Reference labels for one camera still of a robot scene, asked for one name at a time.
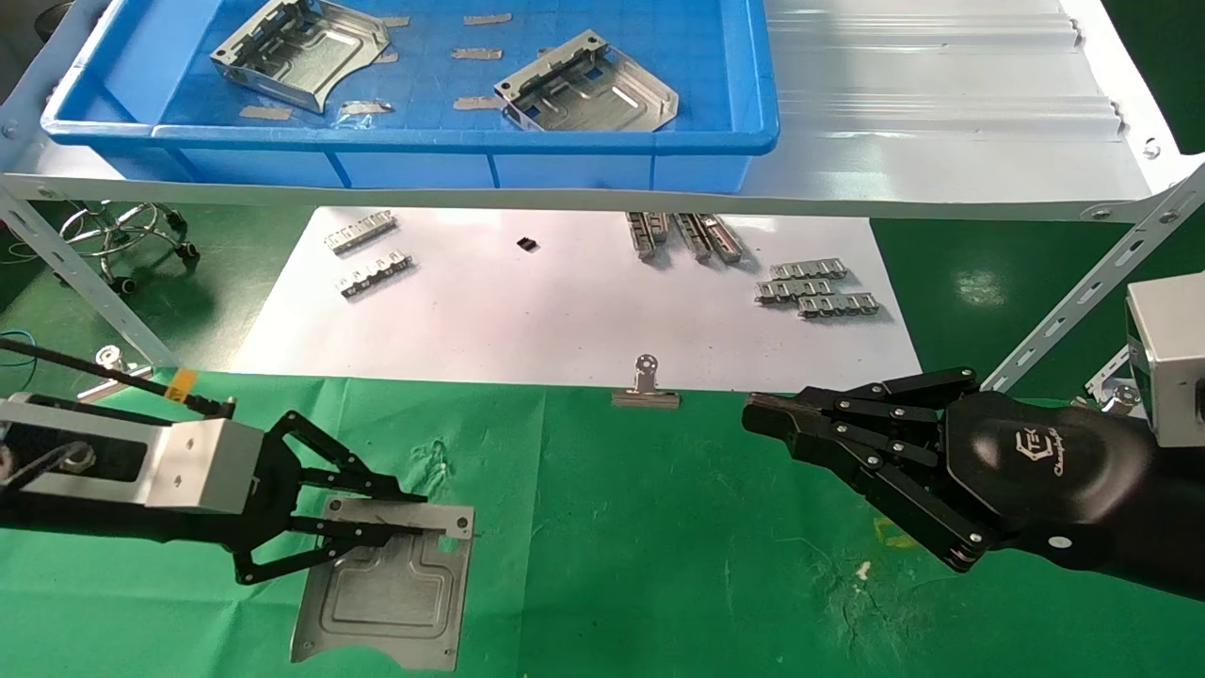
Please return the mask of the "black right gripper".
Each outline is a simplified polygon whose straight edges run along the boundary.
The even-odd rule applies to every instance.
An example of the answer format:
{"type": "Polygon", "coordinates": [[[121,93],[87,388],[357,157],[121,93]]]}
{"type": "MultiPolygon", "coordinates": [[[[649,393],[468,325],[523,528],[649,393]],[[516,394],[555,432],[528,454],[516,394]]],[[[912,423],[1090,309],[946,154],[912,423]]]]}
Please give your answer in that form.
{"type": "Polygon", "coordinates": [[[956,573],[980,561],[993,546],[991,532],[1000,548],[1062,568],[1153,571],[1154,531],[1144,511],[1156,462],[1150,426],[978,390],[975,370],[957,366],[844,391],[754,393],[743,426],[837,476],[956,573]],[[890,438],[853,426],[935,426],[940,412],[948,476],[984,511],[991,531],[925,488],[924,467],[913,472],[894,462],[890,438]]]}

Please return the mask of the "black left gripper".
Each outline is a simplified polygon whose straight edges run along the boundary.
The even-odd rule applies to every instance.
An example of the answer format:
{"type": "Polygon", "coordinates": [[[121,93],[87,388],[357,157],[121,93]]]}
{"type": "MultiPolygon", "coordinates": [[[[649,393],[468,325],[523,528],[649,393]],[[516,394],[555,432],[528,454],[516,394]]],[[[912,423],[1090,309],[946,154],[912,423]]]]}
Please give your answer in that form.
{"type": "Polygon", "coordinates": [[[380,501],[427,503],[427,496],[404,491],[395,476],[374,472],[357,452],[349,452],[300,412],[286,412],[271,429],[271,438],[264,440],[249,499],[241,514],[229,520],[223,537],[224,548],[233,553],[235,580],[240,585],[260,584],[331,564],[357,548],[383,548],[396,536],[423,533],[421,527],[412,526],[290,518],[301,487],[355,493],[380,501]],[[302,467],[287,446],[289,438],[315,452],[330,468],[302,467]],[[253,550],[284,533],[311,535],[319,542],[313,550],[257,564],[253,550]]]}

